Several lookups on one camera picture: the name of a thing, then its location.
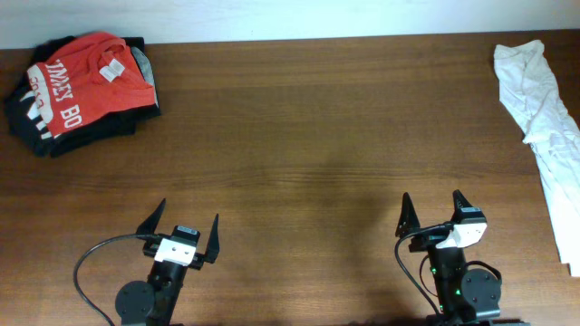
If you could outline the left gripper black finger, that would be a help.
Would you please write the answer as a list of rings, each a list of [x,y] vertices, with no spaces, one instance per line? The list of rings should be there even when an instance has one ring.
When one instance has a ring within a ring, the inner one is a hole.
[[[217,260],[220,252],[218,222],[219,214],[216,214],[208,237],[206,252],[204,253],[204,261],[209,264],[213,264]]]
[[[163,198],[155,210],[137,227],[136,235],[154,235],[165,209],[167,200]]]

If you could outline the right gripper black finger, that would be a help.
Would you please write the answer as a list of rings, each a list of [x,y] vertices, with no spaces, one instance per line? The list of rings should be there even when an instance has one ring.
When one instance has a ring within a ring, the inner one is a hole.
[[[421,224],[412,203],[411,196],[408,192],[405,192],[402,196],[401,213],[395,235],[399,238],[403,238],[405,235],[413,233],[420,228]]]
[[[452,197],[455,211],[470,210],[473,208],[473,205],[463,196],[459,189],[453,191]]]

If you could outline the red soccer t-shirt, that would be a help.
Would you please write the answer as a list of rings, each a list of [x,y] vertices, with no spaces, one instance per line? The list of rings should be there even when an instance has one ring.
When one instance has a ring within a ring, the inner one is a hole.
[[[112,112],[155,103],[131,48],[120,37],[98,32],[77,38],[27,70],[49,135],[57,138]]]

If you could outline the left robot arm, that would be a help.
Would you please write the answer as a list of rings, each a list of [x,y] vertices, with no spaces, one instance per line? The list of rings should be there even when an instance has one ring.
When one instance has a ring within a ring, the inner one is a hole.
[[[176,225],[169,235],[155,232],[165,205],[161,201],[136,230],[136,236],[145,242],[142,252],[153,259],[153,265],[145,281],[126,283],[119,290],[115,309],[122,326],[169,325],[187,271],[199,270],[218,258],[219,217],[214,218],[206,251],[199,253],[200,232],[196,229]]]

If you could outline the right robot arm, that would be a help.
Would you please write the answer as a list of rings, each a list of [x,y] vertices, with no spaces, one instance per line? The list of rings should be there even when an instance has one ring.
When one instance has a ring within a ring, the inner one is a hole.
[[[452,193],[454,211],[449,221],[421,226],[409,193],[401,200],[393,252],[397,264],[434,310],[430,325],[490,325],[500,315],[503,283],[500,271],[481,261],[467,261],[464,250],[477,244],[488,227],[483,211],[473,206],[459,190]],[[437,301],[415,279],[400,256],[409,240],[409,251],[425,253],[435,284]]]

